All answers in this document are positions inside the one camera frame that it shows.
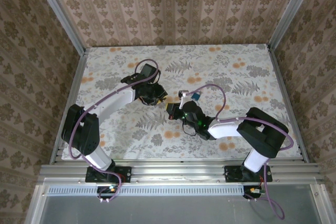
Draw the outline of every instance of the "gray panel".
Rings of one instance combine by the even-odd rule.
[[[271,198],[284,209],[278,220],[265,202],[239,196],[124,196],[112,203],[97,197],[47,197],[41,223],[321,223],[310,186],[270,186]]]

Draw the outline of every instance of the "cable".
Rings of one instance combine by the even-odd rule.
[[[294,146],[294,140],[292,139],[292,137],[287,132],[285,132],[284,130],[282,130],[278,126],[275,126],[274,124],[271,124],[271,123],[266,122],[266,121],[261,120],[261,119],[248,118],[248,117],[239,117],[239,118],[223,119],[223,120],[218,120],[218,121],[220,123],[230,123],[230,122],[243,121],[243,120],[249,120],[249,121],[254,121],[254,122],[265,124],[267,126],[272,127],[273,129],[277,130],[278,132],[280,132],[281,134],[283,134],[285,137],[287,137],[289,139],[289,141],[290,141],[290,144],[288,146],[286,146],[286,147],[281,148],[280,151],[288,150],[288,149],[290,149],[290,148],[292,148]]]
[[[220,86],[218,86],[217,84],[206,84],[206,85],[201,86],[200,88],[198,88],[198,89],[196,89],[196,90],[194,90],[194,91],[192,91],[192,92],[189,92],[189,93],[186,94],[186,95],[192,95],[193,93],[196,93],[197,91],[199,91],[199,90],[201,90],[201,89],[203,89],[203,88],[206,88],[206,87],[210,87],[210,86],[213,86],[213,87],[218,88],[218,89],[222,92],[223,97],[224,97],[224,103],[223,103],[223,106],[221,107],[221,109],[220,109],[220,110],[217,112],[217,114],[216,114],[216,120],[218,120],[218,115],[222,112],[222,110],[224,109],[225,104],[226,104],[226,95],[225,95],[224,90],[223,90]]]
[[[269,197],[269,194],[268,194],[268,188],[267,188],[267,171],[266,171],[266,169],[267,169],[267,164],[266,164],[266,162],[265,162],[265,163],[264,163],[264,186],[265,186],[265,192],[266,192],[266,197],[267,197],[267,198],[265,198],[265,199],[268,200],[269,205],[271,206],[271,208],[272,208],[272,210],[273,210],[273,213],[274,213],[280,220],[284,220],[284,219],[285,219],[285,212],[283,211],[282,207],[281,207],[276,201],[272,200],[272,199]],[[280,215],[277,213],[275,207],[273,206],[273,203],[275,203],[275,204],[278,206],[278,208],[280,209],[280,211],[281,211],[281,213],[282,213],[282,216],[280,216]]]
[[[124,175],[122,175],[122,174],[120,174],[120,173],[117,173],[117,174],[120,176],[120,178],[122,178],[122,179],[124,180],[124,182],[126,182],[126,178],[125,178]]]
[[[190,133],[185,132],[185,130],[184,130],[184,126],[185,126],[185,123],[182,122],[182,130],[183,130],[183,132],[184,132],[185,134],[187,134],[187,135],[189,135],[189,136],[196,136],[196,132],[195,132],[195,134],[190,134]]]
[[[221,92],[223,93],[224,104],[223,104],[222,108],[218,111],[218,113],[216,114],[216,120],[217,120],[219,123],[229,123],[229,122],[242,121],[242,120],[249,120],[249,121],[254,121],[254,122],[262,123],[262,124],[264,124],[264,125],[267,125],[267,126],[273,128],[273,129],[277,130],[278,132],[280,132],[281,134],[283,134],[285,137],[287,137],[287,138],[289,139],[290,144],[289,144],[288,146],[286,146],[286,147],[281,148],[279,151],[285,151],[285,150],[288,150],[288,149],[290,149],[290,148],[292,148],[292,147],[294,146],[294,140],[292,139],[292,137],[291,137],[287,132],[285,132],[285,131],[282,130],[281,128],[279,128],[279,127],[277,127],[277,126],[275,126],[275,125],[273,125],[273,124],[271,124],[271,123],[269,123],[269,122],[266,122],[266,121],[264,121],[264,120],[257,119],[257,118],[248,118],[248,117],[238,117],[238,118],[229,118],[229,119],[219,120],[219,119],[218,119],[218,115],[219,115],[219,113],[221,113],[221,111],[223,110],[223,108],[224,108],[224,106],[225,106],[225,103],[226,103],[226,95],[225,95],[224,90],[223,90],[220,86],[218,86],[218,85],[216,85],[216,84],[207,84],[207,85],[204,85],[204,86],[202,86],[202,87],[196,89],[195,91],[192,91],[192,92],[190,92],[190,93],[188,93],[188,94],[186,94],[186,95],[193,94],[193,93],[197,92],[198,90],[200,90],[200,89],[202,89],[202,88],[205,88],[205,87],[208,87],[208,86],[214,86],[214,87],[217,87],[217,88],[219,88],[219,89],[221,90]],[[284,220],[284,219],[285,219],[285,212],[283,211],[282,207],[281,207],[276,201],[274,201],[273,199],[271,199],[271,198],[269,197],[269,194],[268,194],[267,177],[266,177],[266,175],[267,175],[267,174],[266,174],[266,168],[267,168],[267,162],[268,162],[268,161],[266,161],[266,162],[264,163],[264,185],[265,185],[265,192],[266,192],[266,196],[267,196],[267,197],[266,197],[266,198],[259,198],[259,199],[260,199],[260,200],[267,200],[267,201],[269,202],[269,205],[271,206],[271,209],[272,209],[273,213],[274,213],[280,220]],[[274,205],[277,206],[277,207],[280,209],[280,211],[281,211],[281,213],[282,213],[282,216],[280,216],[280,215],[276,212],[276,209],[275,209]]]
[[[84,113],[83,113],[83,114],[79,117],[79,119],[77,120],[77,122],[76,122],[76,124],[75,124],[75,127],[73,128],[72,133],[71,133],[71,136],[70,136],[70,140],[69,140],[69,155],[70,155],[70,157],[71,157],[72,159],[78,159],[78,158],[81,156],[81,157],[82,157],[82,158],[83,158],[83,159],[84,159],[90,166],[92,166],[95,170],[97,170],[97,171],[99,171],[99,172],[101,172],[101,173],[106,173],[106,174],[114,175],[115,177],[118,178],[118,181],[119,181],[118,189],[117,189],[117,191],[114,193],[114,195],[113,195],[111,198],[108,199],[107,202],[111,201],[111,200],[118,194],[118,192],[119,192],[119,190],[120,190],[120,188],[121,188],[121,178],[120,178],[120,176],[119,176],[118,174],[114,173],[114,172],[110,172],[110,171],[106,171],[106,170],[101,170],[101,169],[95,167],[89,160],[87,160],[87,159],[85,158],[84,155],[79,154],[78,156],[74,156],[74,155],[72,154],[72,143],[73,143],[73,139],[74,139],[76,130],[77,130],[77,128],[78,128],[80,122],[81,122],[82,119],[85,117],[85,115],[86,115],[87,113],[89,113],[93,108],[95,108],[96,106],[98,106],[100,103],[102,103],[102,102],[105,101],[106,99],[110,98],[111,96],[113,96],[113,95],[119,93],[120,91],[122,91],[122,90],[124,90],[124,89],[127,89],[127,88],[129,88],[129,87],[132,87],[132,86],[134,86],[134,85],[137,85],[137,84],[139,84],[139,83],[149,81],[149,80],[151,80],[153,77],[156,76],[156,74],[157,74],[158,71],[159,71],[159,65],[158,65],[158,63],[157,63],[155,60],[152,60],[152,59],[144,59],[144,60],[140,61],[140,62],[137,64],[137,66],[135,67],[135,70],[137,70],[138,66],[139,66],[141,63],[145,62],[145,61],[151,61],[151,62],[153,62],[153,63],[156,65],[156,70],[155,70],[154,74],[152,74],[152,75],[149,76],[148,78],[145,78],[145,79],[140,80],[140,81],[136,81],[136,82],[134,82],[134,83],[132,83],[132,84],[129,84],[129,85],[126,85],[126,86],[124,86],[124,87],[122,87],[122,88],[119,88],[119,89],[117,89],[116,91],[113,91],[112,93],[110,93],[110,94],[108,94],[107,96],[105,96],[105,97],[103,97],[102,99],[100,99],[98,102],[96,102],[96,103],[95,103],[94,105],[92,105],[90,108],[88,108],[87,110],[85,110]]]
[[[250,199],[254,199],[256,202],[259,201],[259,200],[267,200],[267,201],[271,202],[270,204],[273,204],[273,205],[277,206],[277,207],[280,209],[281,214],[282,214],[282,217],[283,217],[283,218],[281,218],[281,220],[284,220],[284,219],[285,219],[285,212],[283,211],[283,209],[282,209],[282,207],[279,205],[279,203],[277,203],[275,200],[273,200],[273,199],[269,199],[269,200],[268,200],[268,198],[264,198],[264,197],[262,197],[262,198],[257,198],[257,199],[256,199],[256,198],[253,198],[251,195],[248,195],[248,194],[245,194],[245,196],[248,197],[248,198],[250,198]]]
[[[260,186],[261,186],[261,184],[264,182],[264,179],[263,179],[261,176],[259,176],[259,178],[260,178],[260,184],[259,184],[259,186],[258,186],[258,187],[260,187]]]

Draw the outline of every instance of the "floral tablecloth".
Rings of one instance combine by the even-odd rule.
[[[146,58],[158,62],[162,71],[159,83],[169,94],[168,102],[179,102],[178,90],[192,91],[215,83],[227,97],[220,118],[244,115],[255,106],[284,123],[296,138],[264,44],[91,48],[77,104],[85,105],[105,96]],[[207,88],[199,104],[205,114],[214,116],[223,104],[223,96],[216,88]],[[114,159],[244,158],[250,150],[242,137],[205,141],[189,136],[180,121],[168,119],[164,103],[144,106],[140,101],[126,105],[101,124],[100,145]],[[278,154],[299,156],[296,143]],[[67,145],[62,158],[70,159]]]

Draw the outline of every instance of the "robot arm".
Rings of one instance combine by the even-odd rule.
[[[182,125],[189,125],[195,130],[195,135],[204,140],[215,140],[226,136],[242,136],[253,147],[243,162],[242,168],[257,173],[270,158],[275,158],[285,140],[285,136],[272,127],[244,120],[240,124],[235,122],[221,122],[215,117],[206,116],[202,109],[187,92],[180,91],[181,103],[169,103],[166,110],[170,120],[181,120]],[[251,108],[247,112],[248,118],[259,119],[271,123],[288,133],[288,128],[258,108]]]
[[[155,71],[155,67],[145,64],[140,73],[123,78],[121,83],[112,91],[115,94],[99,103],[99,105],[94,106],[90,113],[87,113],[81,120],[76,129],[72,147],[77,149],[95,167],[111,171],[115,167],[114,161],[99,146],[99,125],[104,120],[108,119],[116,110],[138,98],[145,105],[156,105],[167,96],[163,87],[157,82],[154,83],[156,76],[147,82],[129,86],[152,76]],[[74,104],[69,108],[62,131],[62,139],[64,141],[70,142],[71,134],[80,116],[96,103],[97,101],[94,101],[84,107]]]

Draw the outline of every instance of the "aluminum frame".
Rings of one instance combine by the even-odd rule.
[[[298,138],[297,139],[298,140],[298,145],[299,145],[299,148],[301,150],[303,160],[305,162],[309,163],[310,162],[309,161],[309,156],[308,156],[306,147],[304,146],[304,142],[303,142],[303,139],[302,139],[302,136],[301,136],[301,132],[299,130],[299,125],[298,125],[298,122],[296,121],[294,111],[293,111],[293,108],[292,108],[290,100],[289,100],[287,89],[286,89],[285,83],[283,81],[277,59],[276,59],[274,51],[271,47],[268,47],[268,51],[269,51],[269,56],[270,56],[272,64],[273,64],[275,75],[276,75],[278,83],[279,83],[279,87],[280,87],[280,91],[281,91],[281,94],[282,94],[282,97],[283,97],[283,101],[284,101],[286,109],[287,109],[288,117],[289,117],[290,123],[291,123],[292,128],[293,128],[293,132],[295,133],[295,135]]]
[[[82,44],[80,38],[77,36],[75,29],[71,25],[71,22],[68,20],[68,17],[66,16],[58,0],[47,0],[47,1],[50,7],[53,9],[54,13],[56,14],[56,17],[62,24],[62,27],[64,28],[65,32],[69,36],[72,44],[78,51],[78,54],[82,57],[85,52],[84,45]]]
[[[297,11],[299,10],[303,0],[290,0],[275,31],[269,40],[270,47],[275,50],[279,45],[282,37],[284,36],[286,30],[288,29],[290,23],[295,17]]]
[[[224,166],[240,165],[243,159],[211,160],[116,160],[117,165],[132,166],[132,179],[125,187],[134,186],[213,186],[244,185],[251,183],[226,183]],[[269,163],[273,176],[270,185],[311,185],[315,195],[322,223],[334,223],[334,213],[330,199],[316,163],[305,163],[298,159],[272,159]],[[95,183],[85,183],[87,164],[83,161],[64,161],[54,165],[43,165],[36,189],[29,206],[25,223],[38,224],[43,212],[49,187],[52,185],[90,187]]]
[[[54,144],[54,149],[52,150],[52,154],[51,154],[51,157],[50,157],[50,161],[49,161],[50,165],[55,162],[58,150],[64,144],[64,142],[61,138],[62,129],[63,129],[64,123],[65,123],[65,119],[67,117],[69,107],[71,105],[73,105],[74,103],[76,103],[76,99],[77,99],[77,95],[78,95],[78,91],[79,91],[79,87],[80,87],[80,81],[82,79],[82,76],[83,76],[83,73],[84,73],[84,70],[85,70],[88,53],[89,53],[89,50],[86,50],[84,56],[79,58],[76,74],[75,74],[74,80],[73,80],[72,85],[71,85],[71,89],[70,89],[70,92],[69,92],[69,97],[68,97],[68,100],[67,100],[67,104],[64,108],[62,120],[61,120],[61,123],[59,125],[58,132],[57,132],[57,136],[56,136],[56,140],[55,140],[55,144]]]

